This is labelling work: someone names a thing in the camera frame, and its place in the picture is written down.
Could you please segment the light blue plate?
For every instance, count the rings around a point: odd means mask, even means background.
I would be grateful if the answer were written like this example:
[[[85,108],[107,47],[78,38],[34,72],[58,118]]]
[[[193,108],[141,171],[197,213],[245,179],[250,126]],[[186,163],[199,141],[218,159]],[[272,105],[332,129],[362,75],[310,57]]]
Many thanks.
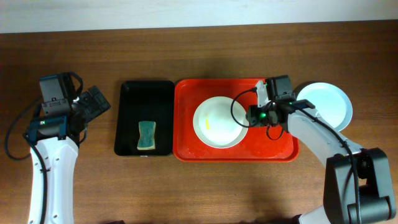
[[[353,106],[348,95],[330,83],[308,82],[295,89],[297,100],[308,100],[322,118],[338,131],[344,130],[353,117]]]

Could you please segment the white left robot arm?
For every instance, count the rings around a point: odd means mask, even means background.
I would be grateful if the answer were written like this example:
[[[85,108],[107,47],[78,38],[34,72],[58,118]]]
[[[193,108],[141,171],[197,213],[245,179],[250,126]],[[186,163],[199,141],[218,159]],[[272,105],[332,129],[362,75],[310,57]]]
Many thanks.
[[[28,223],[73,223],[73,174],[88,123],[110,104],[97,86],[79,94],[69,112],[40,115],[37,106],[23,138],[32,158]]]

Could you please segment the white plate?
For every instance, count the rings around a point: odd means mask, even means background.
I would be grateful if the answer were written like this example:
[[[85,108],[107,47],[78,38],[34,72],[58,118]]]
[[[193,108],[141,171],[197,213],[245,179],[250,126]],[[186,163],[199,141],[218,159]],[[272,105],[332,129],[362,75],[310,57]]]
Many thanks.
[[[197,137],[207,146],[226,149],[239,144],[248,132],[246,110],[225,96],[203,101],[193,115]]]

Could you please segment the green and yellow sponge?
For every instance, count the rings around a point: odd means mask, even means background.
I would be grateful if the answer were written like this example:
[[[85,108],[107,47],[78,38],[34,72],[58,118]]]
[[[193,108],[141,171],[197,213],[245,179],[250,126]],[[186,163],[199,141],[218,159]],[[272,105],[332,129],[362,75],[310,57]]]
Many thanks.
[[[139,140],[137,143],[139,151],[155,149],[155,128],[155,121],[139,122]]]

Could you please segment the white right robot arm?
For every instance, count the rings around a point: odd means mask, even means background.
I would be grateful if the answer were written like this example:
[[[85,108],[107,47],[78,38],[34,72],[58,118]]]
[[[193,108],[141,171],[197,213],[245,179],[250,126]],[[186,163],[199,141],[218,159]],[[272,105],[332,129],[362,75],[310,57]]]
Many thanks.
[[[376,223],[396,216],[389,161],[379,148],[366,149],[328,124],[302,100],[259,108],[246,115],[251,127],[281,126],[325,166],[323,204],[294,223]]]

